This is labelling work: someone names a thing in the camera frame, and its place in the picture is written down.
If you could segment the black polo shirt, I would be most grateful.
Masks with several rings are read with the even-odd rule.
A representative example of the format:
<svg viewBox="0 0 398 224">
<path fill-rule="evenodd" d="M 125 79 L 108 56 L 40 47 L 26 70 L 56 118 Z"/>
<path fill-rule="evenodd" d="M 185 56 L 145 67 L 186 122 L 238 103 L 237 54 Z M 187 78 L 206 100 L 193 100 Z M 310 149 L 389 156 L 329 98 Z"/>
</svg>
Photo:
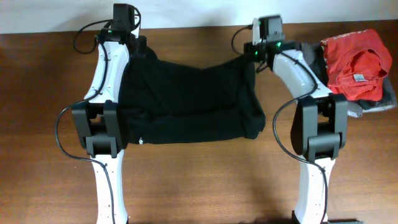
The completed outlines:
<svg viewBox="0 0 398 224">
<path fill-rule="evenodd" d="M 126 65 L 119 109 L 132 144 L 255 139 L 266 116 L 245 56 L 208 68 L 160 60 L 148 50 Z"/>
</svg>

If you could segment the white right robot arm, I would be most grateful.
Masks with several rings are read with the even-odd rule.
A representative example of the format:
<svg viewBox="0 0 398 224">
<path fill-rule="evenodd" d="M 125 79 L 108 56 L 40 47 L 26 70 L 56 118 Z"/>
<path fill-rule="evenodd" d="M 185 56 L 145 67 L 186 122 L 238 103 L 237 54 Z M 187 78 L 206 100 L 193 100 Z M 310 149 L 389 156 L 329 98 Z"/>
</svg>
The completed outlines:
<svg viewBox="0 0 398 224">
<path fill-rule="evenodd" d="M 334 94 L 308 65 L 302 44 L 287 41 L 280 16 L 257 17 L 249 26 L 252 41 L 244 53 L 267 65 L 284 83 L 292 100 L 283 104 L 272 120 L 275 140 L 277 118 L 295 103 L 288 155 L 300 163 L 299 196 L 292 210 L 292 223 L 328 223 L 328 185 L 331 171 L 347 138 L 348 101 Z"/>
</svg>

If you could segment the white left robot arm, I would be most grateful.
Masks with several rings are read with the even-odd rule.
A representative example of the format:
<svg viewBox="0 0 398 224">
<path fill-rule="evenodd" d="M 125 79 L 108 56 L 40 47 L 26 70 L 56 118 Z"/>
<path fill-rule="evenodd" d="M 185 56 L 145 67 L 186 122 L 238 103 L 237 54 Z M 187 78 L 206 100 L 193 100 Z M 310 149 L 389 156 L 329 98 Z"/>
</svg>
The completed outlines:
<svg viewBox="0 0 398 224">
<path fill-rule="evenodd" d="M 141 13 L 130 4 L 116 3 L 113 17 L 95 36 L 98 61 L 84 99 L 72 106 L 82 148 L 95 173 L 97 223 L 127 223 L 122 164 L 127 128 L 119 108 L 123 73 L 131 54 L 139 50 Z"/>
</svg>

